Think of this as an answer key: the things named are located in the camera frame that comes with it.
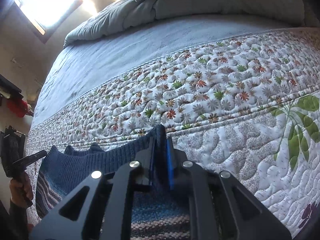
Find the person's left hand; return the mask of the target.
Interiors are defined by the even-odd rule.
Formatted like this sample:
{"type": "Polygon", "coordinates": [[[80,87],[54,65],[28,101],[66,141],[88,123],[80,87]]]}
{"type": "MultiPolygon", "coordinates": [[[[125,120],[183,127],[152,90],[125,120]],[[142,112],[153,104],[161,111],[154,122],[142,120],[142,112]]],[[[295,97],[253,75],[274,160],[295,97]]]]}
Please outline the person's left hand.
{"type": "Polygon", "coordinates": [[[34,198],[33,189],[26,172],[21,174],[19,180],[12,178],[9,187],[11,192],[10,200],[12,203],[24,209],[32,206],[32,200],[34,198]]]}

